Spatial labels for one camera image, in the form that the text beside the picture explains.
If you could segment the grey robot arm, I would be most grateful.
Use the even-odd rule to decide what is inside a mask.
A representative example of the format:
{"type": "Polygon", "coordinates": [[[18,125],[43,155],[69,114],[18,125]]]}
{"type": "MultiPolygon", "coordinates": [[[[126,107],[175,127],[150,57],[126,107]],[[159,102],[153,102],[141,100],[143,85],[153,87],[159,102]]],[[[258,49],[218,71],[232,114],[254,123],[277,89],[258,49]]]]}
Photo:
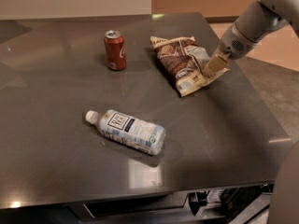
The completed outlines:
{"type": "MultiPolygon", "coordinates": [[[[221,37],[204,68],[211,77],[247,55],[265,36],[286,25],[299,35],[299,0],[257,0],[221,37]]],[[[275,181],[267,224],[299,224],[299,143],[285,155],[275,181]]]]}

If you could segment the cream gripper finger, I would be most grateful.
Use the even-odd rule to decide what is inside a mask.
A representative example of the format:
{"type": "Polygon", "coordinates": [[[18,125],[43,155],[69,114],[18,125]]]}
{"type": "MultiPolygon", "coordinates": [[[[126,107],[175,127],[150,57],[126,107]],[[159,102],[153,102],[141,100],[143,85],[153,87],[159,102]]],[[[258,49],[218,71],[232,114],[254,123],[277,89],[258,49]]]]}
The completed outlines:
{"type": "Polygon", "coordinates": [[[229,53],[215,53],[204,67],[203,74],[212,77],[229,64],[229,53]]]}

